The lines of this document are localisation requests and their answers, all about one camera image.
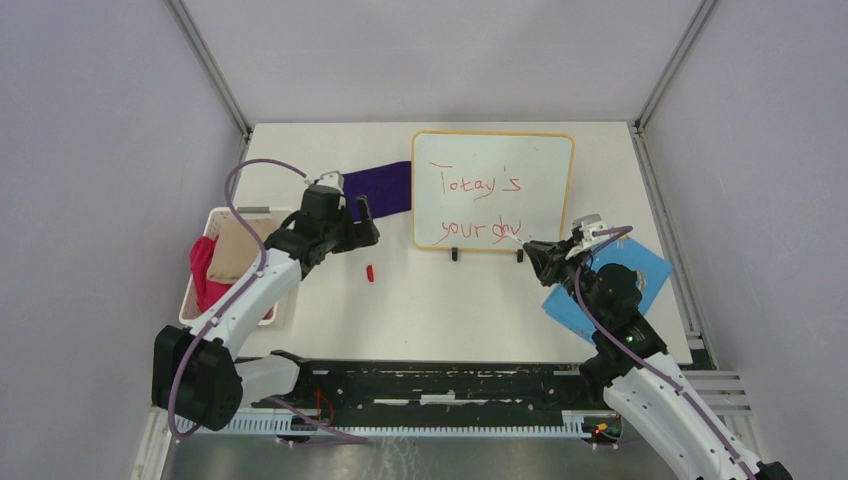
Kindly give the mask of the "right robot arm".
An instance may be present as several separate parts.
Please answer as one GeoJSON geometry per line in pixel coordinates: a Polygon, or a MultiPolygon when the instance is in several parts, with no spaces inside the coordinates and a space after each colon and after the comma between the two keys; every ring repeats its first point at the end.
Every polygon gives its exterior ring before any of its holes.
{"type": "Polygon", "coordinates": [[[630,423],[679,479],[788,479],[738,439],[687,380],[640,313],[638,275],[610,263],[592,270],[591,253],[574,242],[523,245],[544,286],[560,286],[594,325],[596,354],[579,367],[580,400],[611,407],[630,423]]]}

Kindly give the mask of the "yellow framed whiteboard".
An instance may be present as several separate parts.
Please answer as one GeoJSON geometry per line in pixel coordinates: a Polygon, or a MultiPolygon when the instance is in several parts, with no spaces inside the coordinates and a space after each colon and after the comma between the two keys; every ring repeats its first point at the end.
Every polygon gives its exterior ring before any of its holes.
{"type": "Polygon", "coordinates": [[[412,238],[421,249],[508,252],[559,240],[576,145],[565,133],[422,130],[411,140],[412,238]]]}

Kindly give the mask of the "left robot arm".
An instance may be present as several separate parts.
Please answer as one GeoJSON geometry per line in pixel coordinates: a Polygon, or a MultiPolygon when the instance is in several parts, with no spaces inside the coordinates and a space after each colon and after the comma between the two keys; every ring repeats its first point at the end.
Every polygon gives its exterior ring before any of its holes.
{"type": "Polygon", "coordinates": [[[243,407],[279,397],[306,405],[313,379],[279,354],[241,362],[250,334],[274,305],[330,254],[377,244],[368,199],[349,205],[333,186],[311,185],[298,210],[258,241],[248,270],[209,310],[184,328],[167,326],[154,341],[152,401],[166,410],[171,433],[184,439],[200,428],[219,431],[243,407]]]}

